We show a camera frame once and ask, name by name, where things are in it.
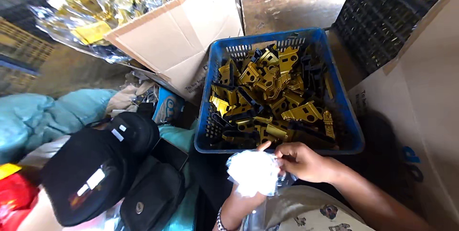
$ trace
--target blue plastic basket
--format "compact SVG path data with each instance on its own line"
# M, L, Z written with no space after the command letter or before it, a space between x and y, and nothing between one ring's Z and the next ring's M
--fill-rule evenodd
M223 150L212 148L212 141L221 135L222 129L211 117L211 114L215 112L209 102L212 90L211 85L212 81L218 81L219 79L219 68L222 66L224 58L228 59L230 56L235 59L245 58L247 52L252 50L253 44L270 41L275 41L277 49L281 52L283 52L288 46L297 48L305 44L315 43L316 51L322 53L322 58L328 66L328 71L331 75L336 91L334 97L336 110L341 113L341 120L351 139L350 144L346 144L345 149L315 151L321 155L357 154L362 152L365 146L362 130L357 122L351 103L347 98L347 93L342 84L341 76L331 54L330 46L328 45L327 36L325 35L324 30L319 28L299 29L278 33L221 39L211 44L208 74L204 86L204 93L202 95L198 129L195 135L196 150L201 153L236 153L243 151L242 149Z

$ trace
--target red object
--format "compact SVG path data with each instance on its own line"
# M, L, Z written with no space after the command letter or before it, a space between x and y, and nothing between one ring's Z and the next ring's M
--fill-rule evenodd
M15 231L30 212L38 189L14 173L0 180L0 228Z
M12 211L2 224L3 231L16 231L31 209Z

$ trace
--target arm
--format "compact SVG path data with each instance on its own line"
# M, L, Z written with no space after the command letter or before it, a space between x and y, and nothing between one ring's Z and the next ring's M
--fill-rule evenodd
M270 145L271 142L267 141L258 146L257 150L263 151ZM220 214L223 227L229 231L238 229L244 217L252 213L252 211L261 205L266 199L266 196L261 193L256 193L254 197L243 197L236 192L236 188L237 184L234 184L230 196L222 205L222 211ZM212 230L218 231L216 222Z
M333 158L324 158L300 142L282 144L276 156L282 169L310 182L332 184L373 229L378 231L430 230L425 220Z

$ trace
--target yellow crate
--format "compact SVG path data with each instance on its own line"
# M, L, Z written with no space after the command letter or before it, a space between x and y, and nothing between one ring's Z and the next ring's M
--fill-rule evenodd
M24 62L38 70L54 46L0 17L0 54ZM36 76L0 66L0 96L24 93Z

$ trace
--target black bag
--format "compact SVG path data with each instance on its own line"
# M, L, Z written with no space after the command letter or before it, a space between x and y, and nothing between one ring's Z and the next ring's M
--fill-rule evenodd
M137 171L128 143L110 130L84 128L48 161L41 177L57 221L75 226L119 202Z
M142 162L160 139L155 121L139 113L123 112L106 127L129 144L135 158Z
M161 231L185 195L185 179L170 164L157 163L129 191L121 219L130 231Z

